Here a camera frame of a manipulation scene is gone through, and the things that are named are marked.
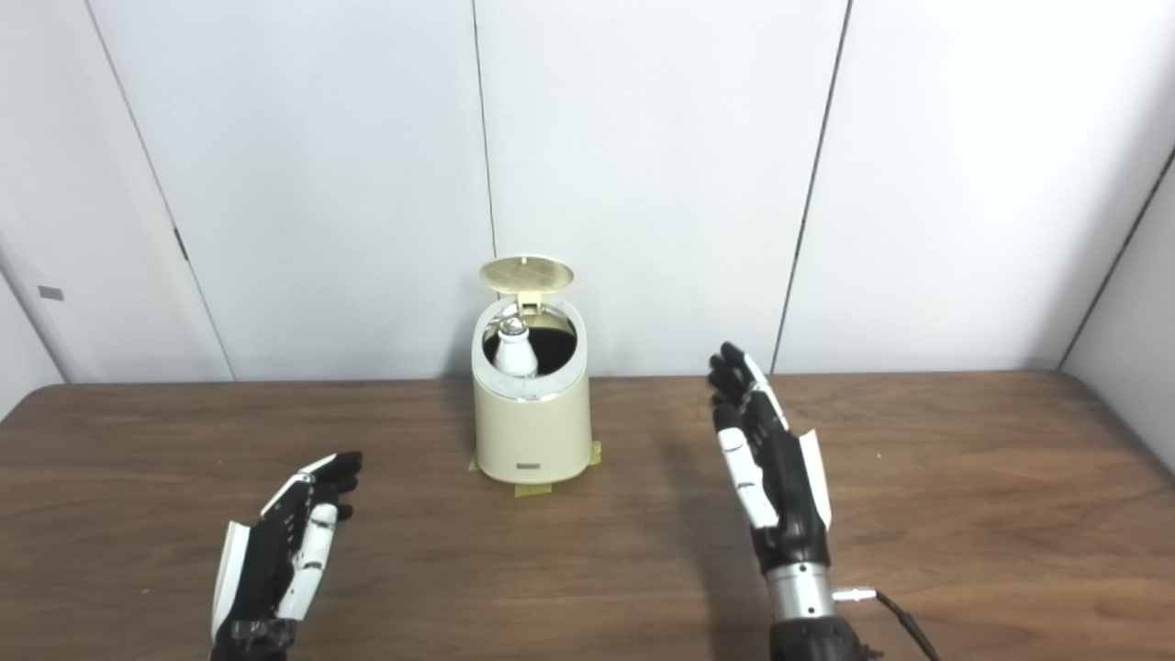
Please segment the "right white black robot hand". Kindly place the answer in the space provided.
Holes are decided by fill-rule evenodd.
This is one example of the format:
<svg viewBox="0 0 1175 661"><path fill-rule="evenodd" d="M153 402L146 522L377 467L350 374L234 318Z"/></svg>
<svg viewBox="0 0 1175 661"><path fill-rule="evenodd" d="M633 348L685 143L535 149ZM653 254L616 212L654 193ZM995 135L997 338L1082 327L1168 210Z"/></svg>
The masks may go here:
<svg viewBox="0 0 1175 661"><path fill-rule="evenodd" d="M831 500L817 432L795 434L776 389L741 348L723 342L710 367L719 452L761 573L800 564L830 567Z"/></svg>

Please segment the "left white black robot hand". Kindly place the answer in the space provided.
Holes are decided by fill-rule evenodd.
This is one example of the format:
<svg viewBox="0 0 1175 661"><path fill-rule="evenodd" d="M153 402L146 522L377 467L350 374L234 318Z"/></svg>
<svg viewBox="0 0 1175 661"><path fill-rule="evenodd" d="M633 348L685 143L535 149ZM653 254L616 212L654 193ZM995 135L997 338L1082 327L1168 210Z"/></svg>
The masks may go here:
<svg viewBox="0 0 1175 661"><path fill-rule="evenodd" d="M210 660L286 660L318 594L364 453L324 456L298 468L256 522L228 522L219 557Z"/></svg>

